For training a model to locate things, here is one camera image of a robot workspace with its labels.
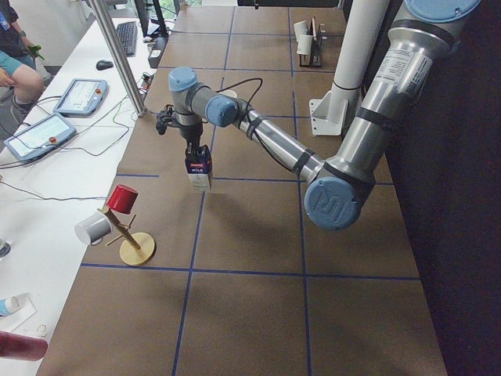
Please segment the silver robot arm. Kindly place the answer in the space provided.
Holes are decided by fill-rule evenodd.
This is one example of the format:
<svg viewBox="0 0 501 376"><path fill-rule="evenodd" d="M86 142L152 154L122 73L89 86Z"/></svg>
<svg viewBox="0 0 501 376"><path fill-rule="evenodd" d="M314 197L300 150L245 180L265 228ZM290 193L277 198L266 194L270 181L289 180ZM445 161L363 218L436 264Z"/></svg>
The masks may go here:
<svg viewBox="0 0 501 376"><path fill-rule="evenodd" d="M405 111L418 98L429 70L457 47L476 1L404 1L387 32L389 48L366 92L362 81L388 11L386 1L354 1L331 89L309 104L316 136L341 136L338 151L322 159L249 101L216 92L189 67L168 76L172 105L157 117L157 131L177 128L186 141L191 183L209 188L211 156L200 145L204 122L236 126L308 187L305 211L326 230L342 230L360 215L374 183L374 169Z"/></svg>

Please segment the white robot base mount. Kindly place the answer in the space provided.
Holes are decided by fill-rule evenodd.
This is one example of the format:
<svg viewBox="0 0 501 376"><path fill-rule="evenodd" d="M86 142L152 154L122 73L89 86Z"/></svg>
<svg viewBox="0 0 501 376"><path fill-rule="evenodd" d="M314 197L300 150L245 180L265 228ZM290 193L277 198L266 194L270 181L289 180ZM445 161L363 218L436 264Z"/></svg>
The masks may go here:
<svg viewBox="0 0 501 376"><path fill-rule="evenodd" d="M352 2L331 89L322 99L310 100L313 135L339 136L351 125L388 5L388 1Z"/></svg>

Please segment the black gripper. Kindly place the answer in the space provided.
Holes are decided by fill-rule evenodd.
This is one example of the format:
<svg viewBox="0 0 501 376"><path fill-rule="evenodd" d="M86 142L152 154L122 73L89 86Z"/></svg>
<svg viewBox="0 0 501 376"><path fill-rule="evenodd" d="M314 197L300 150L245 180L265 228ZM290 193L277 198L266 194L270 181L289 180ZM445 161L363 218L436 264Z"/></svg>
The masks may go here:
<svg viewBox="0 0 501 376"><path fill-rule="evenodd" d="M186 141L186 155L196 154L200 148L200 137L202 135L202 124L183 125L180 134Z"/></svg>

